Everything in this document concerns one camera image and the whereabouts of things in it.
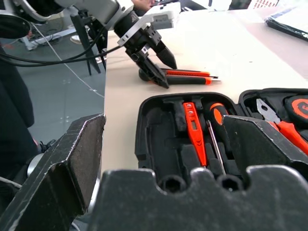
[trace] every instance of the cable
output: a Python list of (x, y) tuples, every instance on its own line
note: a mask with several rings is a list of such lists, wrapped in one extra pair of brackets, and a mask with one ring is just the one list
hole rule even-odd
[[(85, 51), (83, 51), (82, 53), (80, 53), (80, 54), (78, 54), (78, 55), (75, 55), (75, 56), (73, 56), (73, 57), (70, 57), (70, 58), (68, 58), (68, 59), (65, 59), (64, 61), (73, 60), (73, 59), (79, 58), (80, 56), (82, 56), (82, 55), (88, 53), (88, 51), (89, 51), (90, 49), (92, 49), (92, 47), (97, 43), (98, 39), (99, 39), (99, 38), (101, 37), (101, 35), (103, 34), (104, 30), (105, 30), (105, 28), (103, 27), (103, 28), (99, 31), (98, 35), (97, 35), (96, 38), (93, 40), (93, 42), (91, 43), (91, 45), (90, 45)], [(93, 56), (87, 57), (86, 60), (92, 59), (92, 58), (96, 58), (96, 57), (100, 57), (100, 56), (104, 56), (104, 55), (106, 55), (107, 53), (110, 53), (110, 52), (112, 52), (112, 51), (115, 51), (114, 48), (111, 49), (110, 51), (107, 51), (107, 52), (103, 52), (103, 53), (101, 53), (101, 54), (98, 54), (98, 55), (95, 56), (95, 57), (93, 57)], [(28, 60), (28, 59), (19, 58), (19, 57), (15, 57), (15, 56), (12, 56), (12, 55), (9, 55), (9, 54), (4, 54), (4, 53), (0, 53), (0, 56), (4, 56), (4, 57), (11, 58), (11, 59), (14, 59), (14, 60), (19, 60), (19, 61), (22, 61), (22, 62), (36, 63), (36, 64), (62, 64), (62, 63), (64, 63), (64, 62), (58, 62), (58, 61)], [(10, 61), (8, 61), (8, 60), (4, 60), (4, 59), (1, 58), (1, 57), (0, 57), (0, 60), (6, 62), (6, 63), (8, 63), (8, 64), (15, 65), (14, 63), (12, 63), (12, 62), (10, 62)], [(22, 65), (16, 64), (16, 66), (21, 66), (21, 67), (37, 67), (37, 65), (24, 65), (24, 64), (22, 64)]]
[[(55, 51), (55, 49), (52, 47), (52, 45), (49, 43), (48, 39), (39, 31), (39, 29), (33, 25), (34, 28), (40, 33), (40, 35), (46, 40), (46, 42), (48, 43), (48, 45), (50, 46), (50, 48), (52, 49), (52, 51), (54, 52), (54, 54), (62, 61), (61, 57), (58, 55), (58, 53)], [(87, 84), (85, 81), (83, 81), (76, 73), (75, 71), (73, 71), (67, 64), (64, 64), (84, 85), (86, 85), (91, 91), (93, 91), (95, 94), (97, 94), (98, 96), (105, 98), (103, 95), (101, 95), (100, 93), (97, 92), (96, 89), (93, 89), (92, 87), (90, 87), (89, 84)]]
[[(8, 55), (8, 54), (4, 54), (4, 53), (0, 53), (0, 60), (7, 63), (7, 64), (10, 64), (10, 65), (14, 65), (14, 66), (20, 66), (20, 67), (39, 67), (39, 66), (50, 66), (50, 65), (56, 65), (56, 64), (68, 64), (68, 63), (76, 63), (76, 62), (80, 62), (80, 61), (86, 61), (86, 60), (91, 60), (93, 58), (97, 58), (97, 57), (101, 57), (101, 56), (105, 56), (106, 54), (109, 54), (113, 51), (116, 51), (118, 50), (119, 48), (121, 48), (121, 46), (117, 46), (117, 47), (114, 47), (106, 52), (103, 52), (103, 53), (99, 53), (97, 55), (94, 55), (94, 56), (89, 56), (89, 57), (86, 57), (86, 58), (81, 58), (81, 59), (73, 59), (73, 60), (61, 60), (61, 61), (28, 61), (28, 60), (23, 60), (22, 58), (17, 58), (17, 57), (14, 57), (11, 58), (10, 56), (11, 55)], [(3, 58), (2, 56), (4, 57), (9, 57), (11, 59), (15, 59), (15, 60), (19, 60), (19, 61), (22, 61), (22, 62), (28, 62), (28, 63), (39, 63), (39, 64), (31, 64), (31, 65), (26, 65), (26, 64), (18, 64), (18, 63), (13, 63), (11, 61), (9, 61), (8, 59), (6, 58)]]
[(21, 184), (18, 184), (18, 183), (14, 182), (14, 181), (8, 180), (8, 179), (3, 178), (3, 177), (0, 177), (0, 181), (2, 181), (4, 183), (7, 183), (7, 184), (12, 184), (15, 188), (18, 188), (18, 189), (20, 189), (22, 187)]
[(75, 224), (74, 222), (72, 222), (72, 226), (73, 226), (77, 231), (80, 231), (80, 228), (79, 228), (78, 225)]

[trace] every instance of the gray floor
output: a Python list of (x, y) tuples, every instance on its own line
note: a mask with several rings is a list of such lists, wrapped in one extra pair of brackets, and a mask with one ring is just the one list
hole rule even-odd
[[(81, 45), (72, 43), (69, 37), (53, 45), (62, 59), (84, 51)], [(49, 46), (28, 51), (23, 43), (16, 42), (11, 49), (6, 49), (6, 52), (33, 60), (58, 60)], [(102, 64), (100, 64), (102, 73), (98, 74), (92, 67), (92, 76), (89, 76), (85, 61), (68, 65), (81, 79), (104, 95), (105, 71)], [(103, 98), (90, 91), (63, 64), (20, 67), (18, 70), (28, 86), (34, 107), (35, 123), (29, 130), (38, 141), (48, 142), (51, 139), (58, 139), (72, 121), (103, 112)]]

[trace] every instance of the black cable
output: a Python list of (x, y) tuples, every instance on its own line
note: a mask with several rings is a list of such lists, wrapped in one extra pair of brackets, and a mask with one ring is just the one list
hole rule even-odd
[[(68, 59), (64, 59), (63, 61), (73, 60), (73, 59), (79, 58), (80, 56), (88, 53), (92, 49), (92, 47), (97, 43), (97, 41), (100, 39), (100, 37), (101, 37), (101, 35), (103, 34), (104, 31), (105, 31), (105, 28), (102, 27), (101, 30), (99, 31), (98, 35), (95, 37), (95, 39), (91, 43), (91, 45), (85, 51), (83, 51), (82, 53), (80, 53), (78, 55), (70, 57)], [(10, 58), (10, 59), (14, 59), (14, 60), (19, 60), (19, 61), (27, 62), (27, 63), (35, 63), (35, 64), (61, 64), (60, 61), (30, 60), (30, 59), (23, 59), (23, 58), (19, 58), (19, 57), (12, 56), (12, 55), (9, 55), (9, 54), (4, 54), (4, 53), (0, 53), (0, 56), (4, 56), (6, 58)]]
[(3, 55), (2, 53), (0, 53), (0, 60), (5, 62), (5, 63), (7, 63), (7, 64), (14, 65), (14, 66), (20, 66), (20, 67), (50, 66), (50, 65), (56, 65), (56, 64), (68, 64), (68, 63), (75, 63), (75, 62), (80, 62), (80, 61), (86, 61), (86, 60), (94, 59), (94, 58), (97, 58), (97, 57), (105, 56), (106, 54), (109, 54), (109, 53), (111, 53), (113, 51), (116, 51), (119, 48), (121, 48), (121, 46), (114, 47), (114, 48), (112, 48), (112, 49), (110, 49), (110, 50), (108, 50), (106, 52), (103, 52), (103, 53), (100, 53), (100, 54), (97, 54), (97, 55), (94, 55), (94, 56), (86, 57), (86, 58), (74, 59), (74, 60), (62, 60), (62, 61), (58, 61), (58, 62), (52, 61), (52, 62), (46, 62), (44, 64), (26, 65), (26, 64), (13, 63), (13, 62), (9, 61), (8, 59), (1, 57)]

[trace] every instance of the white cable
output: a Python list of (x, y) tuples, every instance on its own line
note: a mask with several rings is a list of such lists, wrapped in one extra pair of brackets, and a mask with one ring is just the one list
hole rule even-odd
[[(39, 32), (39, 34), (46, 40), (47, 44), (50, 46), (50, 48), (52, 49), (52, 51), (54, 52), (54, 54), (58, 57), (58, 59), (60, 59), (60, 61), (62, 61), (61, 57), (58, 55), (58, 53), (55, 51), (55, 49), (52, 47), (52, 45), (49, 43), (48, 39), (40, 32), (40, 30), (37, 28), (36, 25), (32, 24), (33, 27)], [(84, 85), (86, 85), (89, 90), (93, 91), (95, 94), (97, 94), (98, 96), (105, 98), (103, 95), (101, 95), (100, 93), (97, 92), (96, 89), (93, 89), (92, 87), (89, 86), (89, 84), (87, 84), (85, 81), (83, 81), (76, 73), (75, 71), (73, 71), (67, 64), (64, 64)]]
[(77, 231), (80, 231), (80, 228), (78, 227), (77, 224), (75, 224), (75, 223), (72, 222), (72, 226), (73, 226)]
[(14, 181), (8, 180), (8, 179), (3, 178), (3, 177), (0, 177), (0, 181), (2, 181), (4, 183), (12, 184), (14, 187), (16, 187), (18, 189), (20, 189), (21, 186), (22, 186), (21, 184), (18, 184), (18, 183), (14, 182)]

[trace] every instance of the white table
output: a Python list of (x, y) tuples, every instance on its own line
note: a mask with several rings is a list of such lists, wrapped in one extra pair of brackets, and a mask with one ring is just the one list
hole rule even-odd
[[(208, 70), (222, 79), (221, 84), (178, 85), (167, 90), (141, 81), (138, 67), (124, 48), (108, 55), (103, 171), (138, 167), (134, 154), (137, 115), (140, 104), (151, 96), (215, 91), (238, 102), (239, 95), (249, 89), (308, 88), (308, 81), (304, 79), (308, 78), (305, 65), (308, 43), (267, 28), (260, 22), (262, 14), (264, 11), (186, 12), (180, 15), (176, 28), (159, 31), (175, 55), (179, 69)], [(257, 34), (261, 33), (265, 42), (249, 27), (258, 28)], [(269, 45), (273, 37), (274, 45)], [(108, 48), (116, 46), (117, 40), (118, 37), (110, 33)], [(160, 63), (154, 55), (151, 59)]]

